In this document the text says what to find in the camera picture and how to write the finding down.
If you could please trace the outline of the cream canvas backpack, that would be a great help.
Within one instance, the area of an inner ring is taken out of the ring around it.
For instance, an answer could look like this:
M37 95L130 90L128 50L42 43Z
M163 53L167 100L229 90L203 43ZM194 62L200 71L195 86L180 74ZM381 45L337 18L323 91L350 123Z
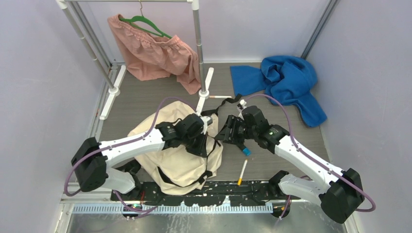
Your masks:
M183 119L194 110L182 101L174 101L159 110L158 115L151 114L132 129L128 136L146 132L152 122L174 122ZM212 114L213 122L208 127L206 142L207 158L188 153L183 145L162 151L147 152L135 157L135 160L157 183L161 191L168 195L184 195L195 189L202 189L206 179L215 177L221 166L223 143L216 141L218 134L218 116Z

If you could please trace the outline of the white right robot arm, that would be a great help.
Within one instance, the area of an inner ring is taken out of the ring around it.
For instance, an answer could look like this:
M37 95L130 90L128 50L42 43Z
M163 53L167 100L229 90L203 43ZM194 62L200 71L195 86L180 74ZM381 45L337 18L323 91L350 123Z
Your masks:
M321 207L337 223L346 220L365 200L361 194L360 174L330 164L300 144L283 127L269 124L256 106L242 109L239 116L229 115L215 137L223 143L242 146L246 139L289 161L309 176L309 180L279 171L270 180L270 193L275 199L286 195L308 200Z

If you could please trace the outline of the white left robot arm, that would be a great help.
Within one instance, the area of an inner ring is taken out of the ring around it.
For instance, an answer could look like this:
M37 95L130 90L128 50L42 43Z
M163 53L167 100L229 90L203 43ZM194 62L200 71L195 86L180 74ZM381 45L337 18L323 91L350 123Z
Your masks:
M98 142L95 137L88 138L71 160L71 174L76 176L81 192L104 187L137 200L142 193L138 180L131 172L114 166L138 155L179 146L190 154L206 157L207 128L212 122L209 116L190 114L176 123L153 123L146 132L118 140Z

